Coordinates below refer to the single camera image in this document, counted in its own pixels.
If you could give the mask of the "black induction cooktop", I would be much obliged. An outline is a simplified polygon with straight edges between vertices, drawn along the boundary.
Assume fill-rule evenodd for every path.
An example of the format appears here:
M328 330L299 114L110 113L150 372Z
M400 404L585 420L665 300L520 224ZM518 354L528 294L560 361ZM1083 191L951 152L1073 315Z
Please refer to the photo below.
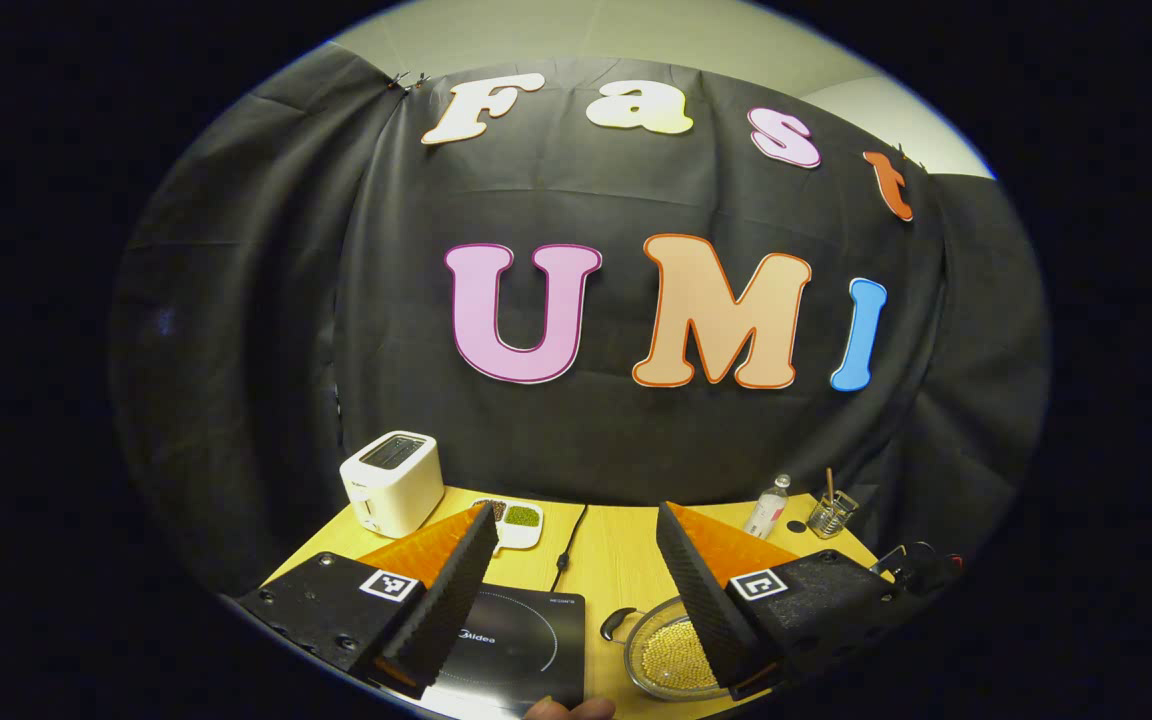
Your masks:
M522 720L550 697L585 696L586 602L581 594L483 584L422 703L461 720Z

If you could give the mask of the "steel pot with beans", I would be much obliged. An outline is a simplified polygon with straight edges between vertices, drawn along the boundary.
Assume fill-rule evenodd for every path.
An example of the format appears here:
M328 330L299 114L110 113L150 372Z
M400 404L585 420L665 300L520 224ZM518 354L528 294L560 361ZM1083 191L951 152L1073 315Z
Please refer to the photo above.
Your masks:
M727 694L710 670L699 635L679 596L650 611L613 611L599 626L599 635L602 641L621 644L628 679L658 700L717 700Z

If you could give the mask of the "black backdrop cloth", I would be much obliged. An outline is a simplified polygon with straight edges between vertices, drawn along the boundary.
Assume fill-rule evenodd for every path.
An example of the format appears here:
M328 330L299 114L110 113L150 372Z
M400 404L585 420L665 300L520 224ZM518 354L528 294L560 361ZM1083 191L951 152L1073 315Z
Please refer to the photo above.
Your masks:
M861 501L882 548L973 556L1049 404L1041 270L992 179L828 111L612 58L401 88L329 44L194 142L111 313L132 478L243 594L435 438L452 486L575 503Z

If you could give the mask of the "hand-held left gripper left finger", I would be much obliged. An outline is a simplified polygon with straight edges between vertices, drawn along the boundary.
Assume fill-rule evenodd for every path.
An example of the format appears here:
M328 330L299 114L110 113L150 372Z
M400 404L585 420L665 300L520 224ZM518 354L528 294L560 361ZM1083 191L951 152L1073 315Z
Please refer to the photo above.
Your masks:
M473 505L358 559L317 553L237 602L335 669L417 700L448 659L497 541L494 511Z

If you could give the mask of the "glass cup with stick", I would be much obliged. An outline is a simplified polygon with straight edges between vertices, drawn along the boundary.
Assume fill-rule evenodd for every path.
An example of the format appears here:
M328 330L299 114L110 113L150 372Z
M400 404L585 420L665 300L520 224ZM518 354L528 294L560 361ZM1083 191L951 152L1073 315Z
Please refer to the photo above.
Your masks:
M826 469L826 488L809 511L806 528L820 539L836 537L846 529L847 523L858 511L861 505L854 498L846 495L835 483L832 468Z

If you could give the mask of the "white toaster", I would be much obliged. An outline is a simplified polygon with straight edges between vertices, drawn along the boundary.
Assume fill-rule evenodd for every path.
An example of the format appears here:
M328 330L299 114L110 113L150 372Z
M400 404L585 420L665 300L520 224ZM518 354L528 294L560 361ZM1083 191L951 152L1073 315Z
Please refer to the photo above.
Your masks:
M416 532L442 501L435 439L393 430L339 467L349 507L362 528L392 539Z

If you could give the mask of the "clear plastic bottle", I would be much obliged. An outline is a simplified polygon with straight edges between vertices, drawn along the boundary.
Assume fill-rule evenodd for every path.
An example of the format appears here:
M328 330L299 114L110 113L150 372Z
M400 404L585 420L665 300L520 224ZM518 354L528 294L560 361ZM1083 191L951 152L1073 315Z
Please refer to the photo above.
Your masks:
M788 503L788 488L791 486L790 473L778 473L772 486L765 488L755 502L753 510L742 525L742 530L749 536L767 539L776 521L780 520Z

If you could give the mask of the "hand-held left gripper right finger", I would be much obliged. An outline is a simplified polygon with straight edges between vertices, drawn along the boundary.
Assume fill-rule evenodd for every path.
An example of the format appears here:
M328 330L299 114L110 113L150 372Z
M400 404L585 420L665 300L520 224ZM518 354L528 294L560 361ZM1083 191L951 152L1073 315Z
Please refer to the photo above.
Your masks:
M899 588L836 550L797 556L672 502L655 541L733 700L804 685L899 624Z

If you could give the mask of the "white divided dish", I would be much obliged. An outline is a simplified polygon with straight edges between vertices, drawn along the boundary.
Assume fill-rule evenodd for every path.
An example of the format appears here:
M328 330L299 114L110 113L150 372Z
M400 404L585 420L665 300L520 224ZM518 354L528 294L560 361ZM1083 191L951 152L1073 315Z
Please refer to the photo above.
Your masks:
M488 506L495 520L498 541L495 551L530 550L539 541L544 526L544 511L539 506L503 498L482 497L472 506Z

